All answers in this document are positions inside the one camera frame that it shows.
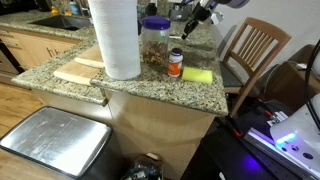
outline wooden chair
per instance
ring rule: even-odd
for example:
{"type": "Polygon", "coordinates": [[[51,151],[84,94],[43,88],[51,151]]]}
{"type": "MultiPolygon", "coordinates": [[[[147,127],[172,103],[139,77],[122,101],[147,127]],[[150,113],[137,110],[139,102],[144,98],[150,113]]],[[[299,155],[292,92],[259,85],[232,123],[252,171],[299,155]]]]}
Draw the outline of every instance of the wooden chair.
{"type": "Polygon", "coordinates": [[[240,105],[263,71],[290,39],[289,34],[262,20],[248,17],[244,21],[223,61],[220,61],[225,93],[238,94],[229,109],[229,116],[236,116],[240,105]],[[235,60],[248,74],[246,82],[243,82],[229,65],[230,58],[235,60]]]}

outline kitchen sink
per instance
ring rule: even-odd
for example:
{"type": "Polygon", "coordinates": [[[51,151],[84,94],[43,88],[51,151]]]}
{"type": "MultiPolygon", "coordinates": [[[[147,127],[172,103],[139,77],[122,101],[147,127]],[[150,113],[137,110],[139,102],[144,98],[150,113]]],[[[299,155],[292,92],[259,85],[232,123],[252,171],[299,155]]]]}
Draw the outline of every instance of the kitchen sink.
{"type": "Polygon", "coordinates": [[[89,19],[77,18],[72,16],[62,16],[62,15],[41,19],[39,21],[31,22],[30,24],[65,29],[69,31],[76,31],[91,25],[89,19]]]}

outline orange label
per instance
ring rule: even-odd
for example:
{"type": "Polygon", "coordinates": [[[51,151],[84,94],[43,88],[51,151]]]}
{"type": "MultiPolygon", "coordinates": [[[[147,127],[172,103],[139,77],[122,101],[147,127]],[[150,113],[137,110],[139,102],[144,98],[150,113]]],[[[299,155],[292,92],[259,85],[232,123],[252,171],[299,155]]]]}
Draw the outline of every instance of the orange label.
{"type": "Polygon", "coordinates": [[[168,74],[177,76],[180,74],[180,72],[181,72],[181,61],[176,63],[169,62],[168,74]]]}

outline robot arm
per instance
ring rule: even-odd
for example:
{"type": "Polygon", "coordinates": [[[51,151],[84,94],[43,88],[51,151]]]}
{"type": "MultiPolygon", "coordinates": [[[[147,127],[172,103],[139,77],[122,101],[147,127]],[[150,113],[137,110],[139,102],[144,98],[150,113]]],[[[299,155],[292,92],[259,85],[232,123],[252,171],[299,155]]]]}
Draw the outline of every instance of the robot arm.
{"type": "MultiPolygon", "coordinates": [[[[181,3],[189,3],[190,0],[183,0],[181,3]]],[[[249,0],[200,0],[193,9],[193,18],[186,24],[182,39],[186,39],[188,35],[198,26],[200,21],[205,21],[208,17],[214,16],[216,19],[222,20],[220,13],[213,12],[218,4],[225,4],[231,8],[241,8],[246,5],[249,0]]]]}

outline jar lid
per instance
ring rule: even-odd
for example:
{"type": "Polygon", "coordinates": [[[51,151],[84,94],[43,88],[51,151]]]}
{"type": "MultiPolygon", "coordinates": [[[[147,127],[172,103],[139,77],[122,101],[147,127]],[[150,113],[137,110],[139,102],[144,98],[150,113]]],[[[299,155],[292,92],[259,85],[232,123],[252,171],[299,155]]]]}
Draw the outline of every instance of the jar lid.
{"type": "Polygon", "coordinates": [[[180,56],[182,55],[182,50],[180,48],[173,48],[171,50],[171,54],[174,56],[180,56]]]}
{"type": "Polygon", "coordinates": [[[147,16],[142,19],[142,26],[153,30],[165,30],[170,28],[170,21],[161,16],[147,16]]]}

